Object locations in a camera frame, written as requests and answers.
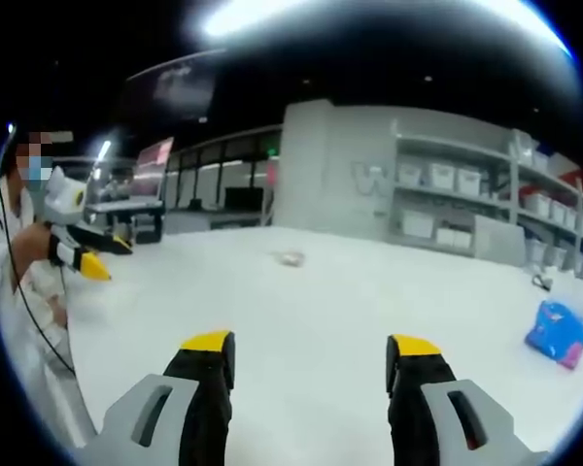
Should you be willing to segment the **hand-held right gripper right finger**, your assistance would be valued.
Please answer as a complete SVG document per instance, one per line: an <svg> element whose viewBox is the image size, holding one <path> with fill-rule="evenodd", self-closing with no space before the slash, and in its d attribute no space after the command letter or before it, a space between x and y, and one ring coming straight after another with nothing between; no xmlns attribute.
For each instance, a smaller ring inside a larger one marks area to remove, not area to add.
<svg viewBox="0 0 583 466"><path fill-rule="evenodd" d="M433 343L393 334L386 344L388 422L395 465L543 465L513 416L471 380L459 380Z"/></svg>

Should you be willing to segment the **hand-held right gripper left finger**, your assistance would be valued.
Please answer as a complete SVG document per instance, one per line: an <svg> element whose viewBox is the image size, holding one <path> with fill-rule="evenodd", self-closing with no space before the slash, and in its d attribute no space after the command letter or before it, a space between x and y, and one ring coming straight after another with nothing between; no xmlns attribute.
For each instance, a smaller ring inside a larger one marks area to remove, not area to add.
<svg viewBox="0 0 583 466"><path fill-rule="evenodd" d="M161 375L132 386L100 433L75 450L77 465L223 465L235 375L235 334L184 341Z"/></svg>

